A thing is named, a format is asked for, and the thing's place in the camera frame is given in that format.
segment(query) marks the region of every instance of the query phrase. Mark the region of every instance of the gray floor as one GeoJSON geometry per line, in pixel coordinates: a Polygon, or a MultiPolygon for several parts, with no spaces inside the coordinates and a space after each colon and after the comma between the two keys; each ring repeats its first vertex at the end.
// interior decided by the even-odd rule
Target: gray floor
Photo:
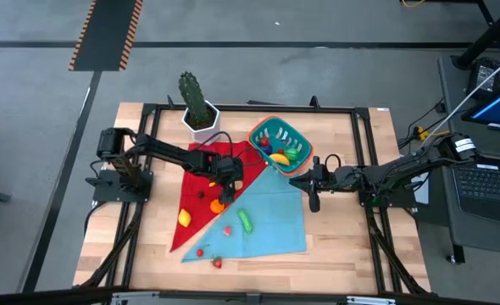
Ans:
{"type": "MultiPolygon", "coordinates": [[[[89,0],[0,0],[0,40],[74,40],[89,0]]],[[[495,16],[500,2],[489,2],[495,16]]],[[[397,0],[145,1],[138,41],[470,42],[486,23],[477,6],[397,0]]],[[[17,290],[91,73],[67,71],[71,49],[0,49],[0,293],[17,290]]],[[[99,131],[119,102],[180,103],[177,77],[194,72],[208,100],[248,99],[388,107],[395,130],[442,96],[437,52],[326,49],[134,49],[123,73],[103,73],[38,289],[70,287],[90,208],[99,131]]],[[[431,114],[423,123],[438,119],[431,114]]],[[[500,302],[500,253],[468,249],[452,266],[447,230],[419,228],[433,291],[500,302]]]]}

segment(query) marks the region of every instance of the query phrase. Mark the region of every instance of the blue cloth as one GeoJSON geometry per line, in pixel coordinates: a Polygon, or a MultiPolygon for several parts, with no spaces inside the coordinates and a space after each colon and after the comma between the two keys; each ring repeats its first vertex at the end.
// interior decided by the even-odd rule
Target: blue cloth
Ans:
{"type": "Polygon", "coordinates": [[[182,262],[216,257],[251,258],[306,249],[301,192],[269,166],[222,213],[182,262]],[[252,221],[250,234],[242,227],[237,215],[239,209],[244,209],[252,221]],[[231,227],[230,236],[224,235],[226,226],[231,227]],[[204,252],[200,258],[196,254],[198,249],[204,252]]]}

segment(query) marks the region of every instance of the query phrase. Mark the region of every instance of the white pot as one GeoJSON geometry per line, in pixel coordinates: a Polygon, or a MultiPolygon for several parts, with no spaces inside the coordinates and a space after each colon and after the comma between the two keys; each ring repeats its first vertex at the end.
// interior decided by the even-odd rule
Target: white pot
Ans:
{"type": "MultiPolygon", "coordinates": [[[[190,132],[192,133],[192,139],[197,142],[197,143],[203,143],[206,141],[209,137],[211,137],[213,134],[219,131],[219,110],[216,109],[213,104],[209,103],[208,101],[205,101],[205,103],[213,109],[213,112],[216,114],[214,118],[214,123],[212,126],[201,129],[201,130],[194,130],[185,120],[186,116],[188,115],[188,108],[186,108],[186,111],[184,112],[184,115],[182,116],[182,123],[188,127],[190,132]]],[[[207,143],[210,144],[218,139],[219,135],[215,136],[214,139],[208,141],[207,143]]]]}

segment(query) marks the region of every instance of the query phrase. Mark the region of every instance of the teal basket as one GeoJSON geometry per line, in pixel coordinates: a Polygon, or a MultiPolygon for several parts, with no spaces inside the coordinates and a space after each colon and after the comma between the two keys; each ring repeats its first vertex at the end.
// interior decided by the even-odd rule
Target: teal basket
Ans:
{"type": "Polygon", "coordinates": [[[275,166],[284,175],[294,175],[312,157],[314,149],[310,142],[295,128],[291,127],[285,120],[270,116],[256,125],[248,134],[248,141],[254,146],[264,159],[275,166]],[[298,158],[291,161],[290,165],[278,164],[273,161],[267,153],[261,150],[259,142],[263,137],[269,138],[269,144],[273,147],[273,153],[279,149],[295,148],[299,151],[298,158]]]}

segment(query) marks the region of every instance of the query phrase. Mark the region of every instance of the green cucumber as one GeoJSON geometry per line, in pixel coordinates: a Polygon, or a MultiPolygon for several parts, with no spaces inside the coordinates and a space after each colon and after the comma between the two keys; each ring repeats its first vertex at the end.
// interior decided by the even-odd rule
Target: green cucumber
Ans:
{"type": "Polygon", "coordinates": [[[252,221],[250,221],[250,217],[248,216],[247,211],[241,208],[238,211],[236,211],[236,214],[239,216],[239,219],[242,222],[242,227],[247,232],[247,234],[252,233],[253,230],[252,221]]]}

